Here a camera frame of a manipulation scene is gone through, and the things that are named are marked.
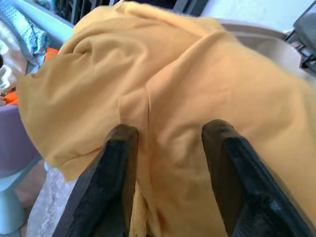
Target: white stool leg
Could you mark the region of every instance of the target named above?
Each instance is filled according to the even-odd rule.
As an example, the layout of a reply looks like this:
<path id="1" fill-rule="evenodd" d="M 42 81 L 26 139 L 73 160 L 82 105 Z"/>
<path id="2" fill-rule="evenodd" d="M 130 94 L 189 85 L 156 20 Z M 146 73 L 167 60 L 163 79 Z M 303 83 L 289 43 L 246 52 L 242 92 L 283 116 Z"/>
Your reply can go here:
<path id="1" fill-rule="evenodd" d="M 24 209 L 14 190 L 0 192 L 0 234 L 9 234 L 24 223 Z"/>

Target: mustard yellow fabric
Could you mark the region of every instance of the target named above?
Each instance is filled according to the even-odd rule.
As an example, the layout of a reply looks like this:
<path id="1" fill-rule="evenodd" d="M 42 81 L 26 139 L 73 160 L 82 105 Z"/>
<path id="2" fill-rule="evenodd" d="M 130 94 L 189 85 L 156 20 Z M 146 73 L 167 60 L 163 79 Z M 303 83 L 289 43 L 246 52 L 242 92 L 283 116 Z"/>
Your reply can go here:
<path id="1" fill-rule="evenodd" d="M 48 164 L 77 178 L 118 123 L 140 132 L 132 235 L 222 237 L 201 128 L 245 136 L 316 223 L 316 92 L 211 18 L 100 7 L 38 73 L 20 78 L 22 122 Z"/>

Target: purple plastic container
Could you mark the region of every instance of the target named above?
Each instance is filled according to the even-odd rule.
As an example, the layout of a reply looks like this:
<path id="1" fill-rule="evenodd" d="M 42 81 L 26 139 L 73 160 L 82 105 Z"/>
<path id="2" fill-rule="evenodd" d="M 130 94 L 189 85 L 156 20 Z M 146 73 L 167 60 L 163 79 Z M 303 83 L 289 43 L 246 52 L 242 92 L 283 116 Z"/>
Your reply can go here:
<path id="1" fill-rule="evenodd" d="M 23 169 L 38 155 L 22 124 L 18 106 L 0 107 L 0 178 Z"/>

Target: white wall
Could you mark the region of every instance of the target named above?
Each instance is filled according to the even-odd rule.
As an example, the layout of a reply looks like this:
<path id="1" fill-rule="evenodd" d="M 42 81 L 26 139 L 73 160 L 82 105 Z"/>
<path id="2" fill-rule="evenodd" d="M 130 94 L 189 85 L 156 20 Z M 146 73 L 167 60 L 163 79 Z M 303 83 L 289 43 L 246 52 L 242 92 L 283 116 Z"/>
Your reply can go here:
<path id="1" fill-rule="evenodd" d="M 209 0 L 202 16 L 257 23 L 281 32 L 289 32 L 294 21 L 313 1 Z"/>

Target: light blue fabric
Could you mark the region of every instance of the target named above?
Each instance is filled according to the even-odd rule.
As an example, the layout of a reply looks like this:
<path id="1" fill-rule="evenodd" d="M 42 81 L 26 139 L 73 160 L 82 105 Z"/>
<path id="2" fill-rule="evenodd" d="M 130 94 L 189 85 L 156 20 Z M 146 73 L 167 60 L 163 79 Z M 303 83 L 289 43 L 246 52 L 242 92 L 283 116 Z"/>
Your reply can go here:
<path id="1" fill-rule="evenodd" d="M 25 18 L 7 0 L 0 0 L 0 19 L 17 37 L 21 51 L 28 61 L 26 73 L 34 73 L 44 62 L 50 43 L 45 31 Z"/>

